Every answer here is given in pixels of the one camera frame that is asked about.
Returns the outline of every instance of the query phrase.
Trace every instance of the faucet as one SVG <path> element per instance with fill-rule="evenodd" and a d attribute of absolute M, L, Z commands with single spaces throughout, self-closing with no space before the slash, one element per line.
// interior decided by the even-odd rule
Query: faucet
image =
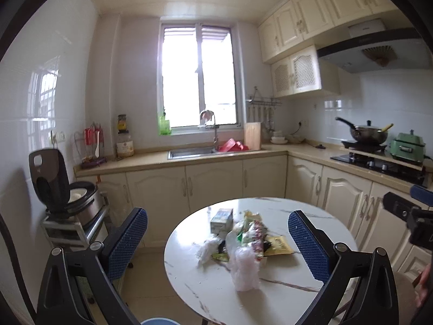
<path fill-rule="evenodd" d="M 215 120 L 215 114 L 211 110 L 203 110 L 200 112 L 200 120 L 204 119 L 205 122 L 210 121 L 214 118 L 214 124 L 213 125 L 206 125 L 205 129 L 214 129 L 215 130 L 215 136 L 214 136 L 214 151 L 218 152 L 219 143 L 218 143 L 218 128 L 219 125 L 217 125 L 217 121 Z"/>

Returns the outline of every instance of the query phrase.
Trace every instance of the cutting board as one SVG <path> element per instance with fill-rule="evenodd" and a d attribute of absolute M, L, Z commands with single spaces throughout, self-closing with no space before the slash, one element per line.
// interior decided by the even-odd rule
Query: cutting board
<path fill-rule="evenodd" d="M 248 122 L 245 124 L 244 143 L 250 150 L 261 149 L 261 123 Z"/>

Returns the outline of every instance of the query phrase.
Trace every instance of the blue bucket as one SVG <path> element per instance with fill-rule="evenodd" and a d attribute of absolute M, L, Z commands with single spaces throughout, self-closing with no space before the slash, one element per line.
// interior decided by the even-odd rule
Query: blue bucket
<path fill-rule="evenodd" d="M 142 324 L 146 325 L 180 325 L 178 322 L 175 322 L 166 318 L 152 318 L 147 319 L 142 322 Z"/>

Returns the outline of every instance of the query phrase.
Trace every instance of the window frame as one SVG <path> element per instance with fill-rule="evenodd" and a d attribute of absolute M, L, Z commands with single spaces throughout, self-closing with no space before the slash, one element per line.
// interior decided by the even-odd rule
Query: window frame
<path fill-rule="evenodd" d="M 201 57 L 201 43 L 202 43 L 202 35 L 201 35 L 201 27 L 215 27 L 215 28 L 226 28 L 230 31 L 230 39 L 232 42 L 232 55 L 233 55 L 233 75 L 234 75 L 234 85 L 235 85 L 235 109 L 236 109 L 236 119 L 237 123 L 235 124 L 219 124 L 219 131 L 233 131 L 233 130 L 242 130 L 242 107 L 240 104 L 242 103 L 242 84 L 240 68 L 238 65 L 240 64 L 240 52 L 238 48 L 238 43 L 236 39 L 237 32 L 235 31 L 236 26 L 232 24 L 225 23 L 211 23 L 211 22 L 197 22 L 197 21 L 181 21 L 181 22 L 164 22 L 160 23 L 160 31 L 159 31 L 159 43 L 158 43 L 158 79 L 157 79 L 157 92 L 158 92 L 158 115 L 164 111 L 164 90 L 163 90 L 163 80 L 162 80 L 162 43 L 164 42 L 164 30 L 166 28 L 183 28 L 183 27 L 194 27 L 196 29 L 196 38 L 197 38 L 197 48 L 198 48 L 198 90 L 199 90 L 199 107 L 200 111 L 202 111 L 202 107 L 204 109 L 204 76 L 203 76 L 203 61 Z M 184 127 L 172 127 L 172 135 L 177 134 L 190 134 L 190 133 L 200 133 L 207 132 L 208 130 L 204 128 L 204 122 L 200 123 L 198 126 L 184 126 Z"/>

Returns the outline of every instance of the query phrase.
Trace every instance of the countertop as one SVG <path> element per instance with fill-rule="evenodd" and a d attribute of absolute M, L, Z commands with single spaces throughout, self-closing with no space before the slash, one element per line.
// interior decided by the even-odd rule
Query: countertop
<path fill-rule="evenodd" d="M 321 165 L 325 165 L 337 170 L 341 170 L 350 174 L 355 174 L 366 178 L 368 180 L 384 184 L 392 187 L 404 193 L 409 193 L 409 189 L 412 184 L 402 181 L 380 172 L 370 171 L 366 168 L 360 168 L 343 162 L 331 160 L 331 156 L 339 156 L 346 154 L 347 152 L 341 150 L 342 147 L 338 145 L 325 144 L 326 149 L 317 149 L 313 145 L 302 143 L 302 144 L 287 144 L 287 145 L 276 145 L 276 144 L 263 144 L 262 150 L 250 151 L 250 152 L 237 152 L 227 153 L 219 155 L 202 156 L 198 158 L 185 158 L 185 159 L 173 159 L 168 160 L 168 151 L 161 152 L 149 152 L 136 154 L 130 158 L 125 158 L 120 161 L 108 161 L 101 166 L 82 170 L 79 167 L 75 170 L 75 176 L 96 176 L 100 174 L 112 174 L 129 171 L 142 171 L 152 170 L 158 168 L 185 166 L 185 165 L 198 165 L 204 163 L 217 163 L 219 161 L 230 161 L 230 160 L 243 160 L 250 158 L 260 158 L 278 155 L 289 155 L 296 158 L 312 161 Z M 433 167 L 427 166 L 428 171 L 432 172 Z"/>

